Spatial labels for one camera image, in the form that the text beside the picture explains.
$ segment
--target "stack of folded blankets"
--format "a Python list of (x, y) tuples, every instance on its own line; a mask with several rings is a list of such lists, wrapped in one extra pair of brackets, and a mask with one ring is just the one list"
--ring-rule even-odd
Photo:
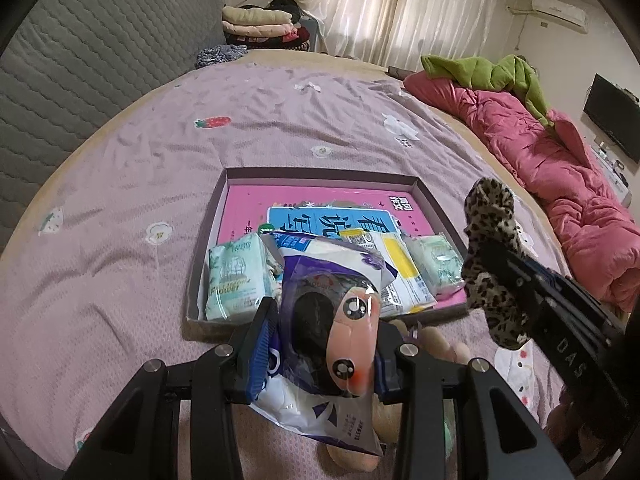
[(254, 48), (309, 50), (309, 33), (300, 26), (294, 0), (272, 0), (267, 7), (223, 7), (226, 44)]

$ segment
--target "pink comforter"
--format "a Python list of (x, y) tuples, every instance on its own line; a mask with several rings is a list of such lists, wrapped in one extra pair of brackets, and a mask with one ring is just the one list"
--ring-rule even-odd
[(615, 197), (569, 118), (550, 111), (557, 137), (508, 92), (473, 91), (418, 72), (412, 95), (465, 121), (542, 202), (575, 279), (630, 312), (640, 288), (640, 228)]

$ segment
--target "air conditioner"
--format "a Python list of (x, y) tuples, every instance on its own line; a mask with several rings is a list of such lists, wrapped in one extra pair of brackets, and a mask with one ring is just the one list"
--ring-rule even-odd
[(531, 0), (531, 7), (540, 18), (569, 27), (586, 34), (589, 30), (589, 17), (579, 8), (558, 0)]

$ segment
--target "crumpled blue clothing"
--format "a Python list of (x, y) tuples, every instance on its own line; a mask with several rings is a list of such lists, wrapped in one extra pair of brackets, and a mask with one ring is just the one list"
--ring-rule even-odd
[(246, 53), (246, 45), (216, 45), (211, 48), (203, 48), (198, 53), (196, 68), (235, 61)]

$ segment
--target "green blanket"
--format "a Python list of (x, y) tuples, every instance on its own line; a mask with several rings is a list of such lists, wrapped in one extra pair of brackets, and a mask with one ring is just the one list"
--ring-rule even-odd
[(447, 77), (471, 90), (499, 92), (513, 91), (526, 109), (543, 126), (550, 126), (546, 119), (547, 105), (535, 71), (513, 54), (494, 64), (484, 57), (447, 59), (440, 56), (422, 56), (422, 66), (430, 79)]

